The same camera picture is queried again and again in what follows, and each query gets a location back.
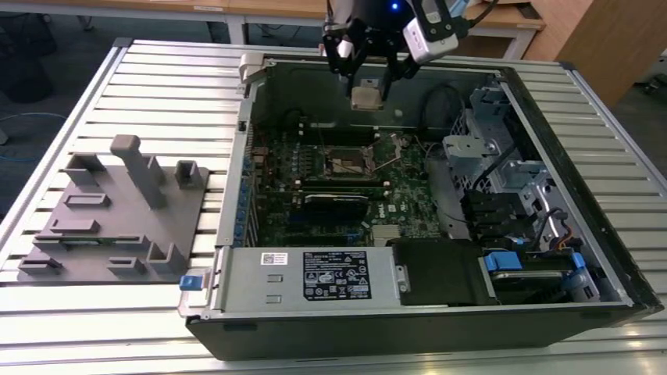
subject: floor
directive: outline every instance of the floor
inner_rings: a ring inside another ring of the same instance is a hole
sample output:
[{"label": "floor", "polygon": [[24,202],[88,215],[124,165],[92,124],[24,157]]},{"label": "floor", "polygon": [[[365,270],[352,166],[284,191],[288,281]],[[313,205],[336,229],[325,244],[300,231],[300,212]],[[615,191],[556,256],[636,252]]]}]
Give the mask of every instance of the floor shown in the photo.
[{"label": "floor", "polygon": [[[49,28],[58,50],[41,59],[54,86],[54,93],[45,100],[18,105],[0,94],[0,116],[12,113],[48,112],[64,116],[69,114],[78,96],[84,92],[112,42],[118,37],[158,39],[168,41],[212,40],[226,42],[224,25],[204,22],[129,20],[96,17],[94,29],[84,32],[73,16],[52,16]],[[250,44],[314,47],[320,40],[320,30],[314,27],[249,27]],[[633,87],[613,109],[645,154],[653,160],[663,174],[667,174],[667,94],[641,94]],[[9,136],[9,142],[0,146],[0,157],[33,159],[12,162],[0,158],[0,219],[6,213],[30,172],[38,163],[62,121],[53,117],[18,117],[0,121],[0,128]]]}]

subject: metal bracket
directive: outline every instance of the metal bracket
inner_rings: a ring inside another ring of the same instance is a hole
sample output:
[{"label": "metal bracket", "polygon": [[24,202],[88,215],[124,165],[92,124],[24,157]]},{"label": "metal bracket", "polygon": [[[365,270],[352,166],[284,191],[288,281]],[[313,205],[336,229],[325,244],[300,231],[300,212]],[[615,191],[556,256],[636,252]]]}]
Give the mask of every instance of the metal bracket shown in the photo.
[{"label": "metal bracket", "polygon": [[249,82],[257,80],[260,75],[257,73],[264,68],[264,53],[250,52],[245,53],[240,57],[238,64],[238,77],[240,82],[248,84]]}]

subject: warning symbols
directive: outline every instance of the warning symbols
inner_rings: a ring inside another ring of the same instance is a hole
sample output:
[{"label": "warning symbols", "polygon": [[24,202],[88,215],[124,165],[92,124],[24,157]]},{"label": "warning symbols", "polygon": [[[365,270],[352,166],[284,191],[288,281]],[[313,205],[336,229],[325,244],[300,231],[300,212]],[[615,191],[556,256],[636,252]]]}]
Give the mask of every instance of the warning symbols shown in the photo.
[{"label": "warning symbols", "polygon": [[370,299],[365,252],[304,252],[302,297],[308,301]]}]

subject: metal table surface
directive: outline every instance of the metal table surface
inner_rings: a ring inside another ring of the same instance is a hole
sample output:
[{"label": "metal table surface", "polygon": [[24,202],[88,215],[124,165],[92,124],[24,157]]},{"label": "metal table surface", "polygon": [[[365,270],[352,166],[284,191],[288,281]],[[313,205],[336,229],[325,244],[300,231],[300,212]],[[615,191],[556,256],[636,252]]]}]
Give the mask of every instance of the metal table surface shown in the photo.
[{"label": "metal table surface", "polygon": [[[190,267],[212,262],[240,96],[237,65],[249,50],[281,49],[164,41],[114,47],[73,108],[12,211],[0,225],[0,373],[661,373],[667,312],[596,329],[548,348],[388,355],[322,361],[220,362],[184,327],[176,285],[18,287],[17,264],[30,251],[68,183],[70,152],[101,152],[116,134],[142,137],[160,165],[194,158],[212,171]],[[448,58],[456,63],[497,60]],[[667,303],[667,190],[608,110],[576,72],[551,62],[513,62],[569,157]]]}]

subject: gray plastic base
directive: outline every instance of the gray plastic base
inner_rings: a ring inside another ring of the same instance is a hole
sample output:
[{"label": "gray plastic base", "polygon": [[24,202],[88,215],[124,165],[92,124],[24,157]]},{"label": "gray plastic base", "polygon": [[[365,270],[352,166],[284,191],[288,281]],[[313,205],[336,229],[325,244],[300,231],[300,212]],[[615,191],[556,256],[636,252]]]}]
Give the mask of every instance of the gray plastic base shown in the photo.
[{"label": "gray plastic base", "polygon": [[[154,173],[160,168],[154,158],[145,160],[165,200],[158,209],[149,208],[124,166],[104,167],[94,155],[73,157],[76,173],[92,179],[69,183],[64,190],[45,229],[36,235],[36,248],[18,266],[18,281],[178,282],[188,268],[208,170],[182,162],[178,176],[173,167]],[[194,184],[184,183],[185,173],[193,173]]]}]

